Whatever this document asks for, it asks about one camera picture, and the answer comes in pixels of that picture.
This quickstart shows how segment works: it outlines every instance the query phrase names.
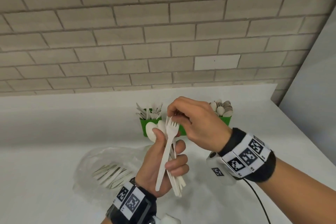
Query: cable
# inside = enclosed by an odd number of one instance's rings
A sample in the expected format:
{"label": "cable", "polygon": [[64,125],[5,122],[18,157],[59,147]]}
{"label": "cable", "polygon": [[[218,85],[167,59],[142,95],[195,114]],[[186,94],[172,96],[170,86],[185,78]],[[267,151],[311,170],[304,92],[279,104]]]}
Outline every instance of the cable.
{"label": "cable", "polygon": [[271,221],[270,221],[270,219],[269,219],[269,217],[268,217],[268,215],[267,215],[267,212],[266,212],[266,210],[265,210],[265,208],[264,208],[264,205],[263,205],[263,203],[261,202],[261,200],[260,200],[260,198],[259,198],[257,192],[255,192],[254,188],[252,187],[252,185],[251,185],[247,180],[245,180],[244,178],[243,178],[243,180],[250,186],[250,188],[253,190],[254,194],[257,196],[257,198],[258,198],[258,200],[259,200],[259,203],[261,204],[262,209],[264,210],[264,213],[265,213],[265,215],[266,215],[267,221],[268,221],[269,224],[271,224]]}

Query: brick wall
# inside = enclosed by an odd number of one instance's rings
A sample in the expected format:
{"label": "brick wall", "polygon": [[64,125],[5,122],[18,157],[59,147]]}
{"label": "brick wall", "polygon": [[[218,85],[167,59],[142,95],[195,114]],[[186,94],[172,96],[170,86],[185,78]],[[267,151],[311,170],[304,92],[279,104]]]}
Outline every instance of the brick wall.
{"label": "brick wall", "polygon": [[0,0],[0,95],[278,83],[335,0]]}

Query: plastic bag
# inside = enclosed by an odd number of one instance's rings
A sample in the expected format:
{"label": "plastic bag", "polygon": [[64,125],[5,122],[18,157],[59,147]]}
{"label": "plastic bag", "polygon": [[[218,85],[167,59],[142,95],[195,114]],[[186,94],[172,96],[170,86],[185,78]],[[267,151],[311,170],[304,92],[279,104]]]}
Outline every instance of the plastic bag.
{"label": "plastic bag", "polygon": [[124,183],[115,188],[106,188],[100,184],[101,181],[98,181],[97,177],[93,177],[93,173],[103,166],[113,163],[131,171],[131,178],[135,177],[150,146],[136,149],[110,147],[90,150],[82,157],[73,175],[74,193],[83,197],[89,203],[107,210]]}

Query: person's left hand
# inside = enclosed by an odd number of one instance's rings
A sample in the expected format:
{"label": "person's left hand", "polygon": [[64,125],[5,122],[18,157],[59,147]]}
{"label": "person's left hand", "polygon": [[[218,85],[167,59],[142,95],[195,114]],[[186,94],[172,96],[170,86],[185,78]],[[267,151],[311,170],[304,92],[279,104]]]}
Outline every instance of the person's left hand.
{"label": "person's left hand", "polygon": [[[155,143],[149,148],[143,164],[135,177],[135,183],[152,193],[155,197],[162,197],[172,188],[167,172],[165,173],[159,191],[155,191],[156,180],[159,174],[159,168],[166,146],[166,138],[163,132],[157,128],[153,129],[156,135]],[[176,154],[182,153],[186,149],[184,141],[176,142]],[[185,154],[178,155],[176,159],[168,161],[165,165],[171,175],[177,177],[184,175],[189,171],[187,165],[188,157]]]}

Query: wall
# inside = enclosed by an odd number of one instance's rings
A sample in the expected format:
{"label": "wall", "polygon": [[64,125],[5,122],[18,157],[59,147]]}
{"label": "wall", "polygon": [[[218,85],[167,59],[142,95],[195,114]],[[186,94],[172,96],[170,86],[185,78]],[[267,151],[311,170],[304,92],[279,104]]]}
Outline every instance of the wall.
{"label": "wall", "polygon": [[282,111],[336,165],[336,10],[280,104]]}
{"label": "wall", "polygon": [[2,96],[278,83],[335,0],[0,0]]}

